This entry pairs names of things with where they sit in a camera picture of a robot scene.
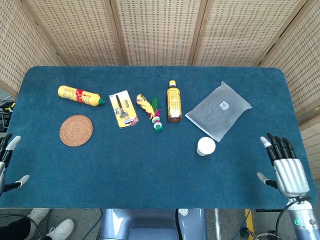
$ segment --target white sneaker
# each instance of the white sneaker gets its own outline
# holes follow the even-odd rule
[[[42,219],[45,218],[45,216],[48,214],[50,208],[34,208],[28,215],[29,218],[31,218],[37,225],[42,221]],[[30,240],[33,238],[33,236],[36,233],[36,226],[31,222],[30,225],[30,233],[29,235],[25,238],[25,240]]]
[[[74,230],[75,222],[68,218],[61,222],[56,228],[51,228],[47,236],[52,240],[66,240]]]

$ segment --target black pants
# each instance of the black pants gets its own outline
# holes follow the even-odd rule
[[[0,240],[24,240],[30,233],[31,222],[22,218],[10,223],[8,226],[0,227]],[[44,236],[42,240],[52,240],[49,236]]]

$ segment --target green light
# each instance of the green light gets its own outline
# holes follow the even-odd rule
[[[297,225],[297,226],[300,225],[300,221],[299,221],[298,219],[295,219],[293,222],[294,222],[294,224]]]

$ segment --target robotic arm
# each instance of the robotic arm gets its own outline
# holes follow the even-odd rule
[[[289,211],[297,239],[320,240],[320,229],[312,205],[308,202],[308,198],[304,197],[310,188],[301,161],[297,159],[288,139],[274,137],[270,133],[267,136],[270,142],[263,136],[260,140],[267,150],[275,171],[276,181],[268,179],[261,172],[257,173],[258,178],[264,184],[278,189],[283,196],[288,198],[285,209]],[[275,229],[276,239],[280,239],[278,221]]]
[[[8,134],[5,137],[0,138],[0,197],[2,193],[5,193],[12,189],[20,188],[23,184],[25,184],[28,181],[30,177],[29,175],[25,175],[16,182],[5,184],[6,171],[9,166],[12,153],[21,139],[20,136],[16,136],[8,144],[11,137],[12,134]]]

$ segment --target yellow bottle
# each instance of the yellow bottle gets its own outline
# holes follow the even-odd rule
[[[76,89],[64,85],[59,87],[58,95],[64,99],[70,99],[94,107],[106,103],[106,100],[102,99],[97,93],[83,91],[81,89]]]
[[[169,82],[169,89],[167,90],[167,107],[168,107],[168,121],[172,123],[180,122],[182,119],[182,108],[180,99],[180,90],[176,88],[176,81]]]

